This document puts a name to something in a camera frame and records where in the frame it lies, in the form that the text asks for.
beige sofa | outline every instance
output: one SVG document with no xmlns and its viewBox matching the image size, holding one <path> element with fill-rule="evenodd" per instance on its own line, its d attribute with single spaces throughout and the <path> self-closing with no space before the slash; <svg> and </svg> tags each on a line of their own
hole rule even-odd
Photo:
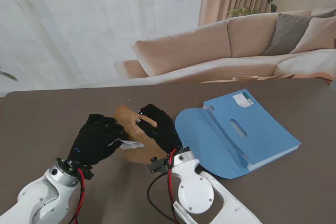
<svg viewBox="0 0 336 224">
<path fill-rule="evenodd" d="M 287 14 L 309 16 L 335 8 Z M 123 63 L 125 85 L 228 80 L 237 76 L 275 76 L 325 72 L 336 78 L 336 49 L 262 56 L 275 31 L 277 13 L 231 18 L 182 34 L 139 40 L 137 60 Z"/>
</svg>

paper bag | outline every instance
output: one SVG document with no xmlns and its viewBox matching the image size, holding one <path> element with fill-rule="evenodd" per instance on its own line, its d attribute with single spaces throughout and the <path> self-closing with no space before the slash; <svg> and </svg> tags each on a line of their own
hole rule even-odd
<svg viewBox="0 0 336 224">
<path fill-rule="evenodd" d="M 149 122 L 154 127 L 157 127 L 157 124 L 154 120 L 151 120 L 144 115 L 135 113 L 125 105 L 117 107 L 114 118 L 125 128 L 125 131 L 130 136 L 129 140 L 141 142 L 144 145 L 143 148 L 128 150 L 122 150 L 119 148 L 117 151 L 125 160 L 140 164 L 150 164 L 150 160 L 153 157 L 160 159 L 167 156 L 167 153 L 156 144 L 155 140 L 149 138 L 136 123 L 137 119 L 142 119 Z"/>
</svg>

tabletop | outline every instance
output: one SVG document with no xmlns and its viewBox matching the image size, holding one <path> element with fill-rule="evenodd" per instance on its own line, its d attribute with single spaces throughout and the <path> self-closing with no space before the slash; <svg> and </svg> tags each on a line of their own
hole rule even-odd
<svg viewBox="0 0 336 224">
<path fill-rule="evenodd" d="M 200 108 L 206 100 L 244 88 L 302 145 L 240 178 L 217 179 L 262 223 L 336 223 L 336 93 L 317 79 L 10 93 L 0 103 L 0 214 L 57 157 L 67 157 L 88 114 L 112 116 L 117 105 L 136 111 L 153 103 L 175 118 L 183 109 Z M 145 165 L 113 154 L 92 171 L 80 224 L 170 223 L 147 202 L 148 185 L 158 174 Z M 78 195 L 77 190 L 71 198 L 71 213 Z M 152 200 L 170 213 L 166 179 L 153 186 Z M 196 220 L 209 222 L 220 205 L 215 198 L 210 211 Z"/>
</svg>

white casing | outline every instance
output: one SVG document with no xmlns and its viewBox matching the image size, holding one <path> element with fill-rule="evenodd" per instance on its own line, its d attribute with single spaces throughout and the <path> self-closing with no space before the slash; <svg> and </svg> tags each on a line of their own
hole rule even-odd
<svg viewBox="0 0 336 224">
<path fill-rule="evenodd" d="M 178 189 L 178 200 L 184 209 L 192 214 L 201 214 L 207 211 L 214 200 L 214 190 L 211 184 L 202 176 L 195 173 L 200 163 L 192 152 L 185 152 L 174 157 L 172 175 L 181 182 Z"/>
<path fill-rule="evenodd" d="M 53 176 L 51 171 L 58 170 Z M 25 186 L 18 195 L 17 204 L 0 216 L 0 224 L 58 224 L 69 210 L 69 198 L 78 180 L 62 173 L 58 167 Z"/>
<path fill-rule="evenodd" d="M 189 158 L 179 160 L 180 155 L 189 156 Z M 196 174 L 195 168 L 200 162 L 198 159 L 193 159 L 193 156 L 194 154 L 191 151 L 176 155 L 172 168 L 173 175 L 181 179 L 178 189 L 180 203 L 175 201 L 174 209 L 183 221 L 186 224 L 197 224 L 188 212 L 201 214 L 208 210 L 214 198 L 214 189 L 221 197 L 223 206 L 210 224 L 261 224 L 259 219 L 213 176 L 206 172 Z M 186 186 L 190 187 L 187 192 L 183 191 Z"/>
</svg>

sofa cushion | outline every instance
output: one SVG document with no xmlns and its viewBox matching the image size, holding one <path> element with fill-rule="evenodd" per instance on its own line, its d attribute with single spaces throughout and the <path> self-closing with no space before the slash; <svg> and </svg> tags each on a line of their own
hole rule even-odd
<svg viewBox="0 0 336 224">
<path fill-rule="evenodd" d="M 148 77 L 138 60 L 124 61 L 124 67 L 130 79 Z"/>
<path fill-rule="evenodd" d="M 322 13 L 328 13 L 331 12 L 332 10 L 335 10 L 336 7 L 329 7 L 329 8 L 318 8 L 312 11 L 311 15 L 319 15 Z"/>
<path fill-rule="evenodd" d="M 335 39 L 336 16 L 331 18 L 312 18 L 304 36 L 290 53 L 334 48 Z"/>
<path fill-rule="evenodd" d="M 307 52 L 300 52 L 298 54 L 287 54 L 287 55 L 274 55 L 274 56 L 250 56 L 250 57 L 243 57 L 241 59 L 248 59 L 248 60 L 258 60 L 258 61 L 263 61 L 267 63 L 274 64 L 277 66 L 279 63 L 294 58 L 299 55 L 306 54 Z"/>
<path fill-rule="evenodd" d="M 310 15 L 310 10 L 287 12 Z M 231 56 L 233 58 L 260 56 L 269 47 L 275 31 L 278 13 L 254 14 L 228 20 Z"/>
<path fill-rule="evenodd" d="M 148 76 L 231 57 L 227 21 L 199 27 L 182 34 L 138 40 L 133 50 Z"/>
<path fill-rule="evenodd" d="M 285 60 L 274 71 L 279 74 L 325 72 L 336 78 L 336 49 L 320 49 Z"/>
<path fill-rule="evenodd" d="M 272 41 L 263 55 L 284 55 L 290 53 L 305 34 L 309 21 L 313 17 L 328 18 L 332 17 L 334 13 L 335 10 L 308 17 L 279 13 Z"/>
<path fill-rule="evenodd" d="M 225 58 L 175 70 L 150 79 L 161 79 L 161 83 L 231 80 L 237 76 L 272 76 L 274 69 L 275 65 L 266 62 Z"/>
</svg>

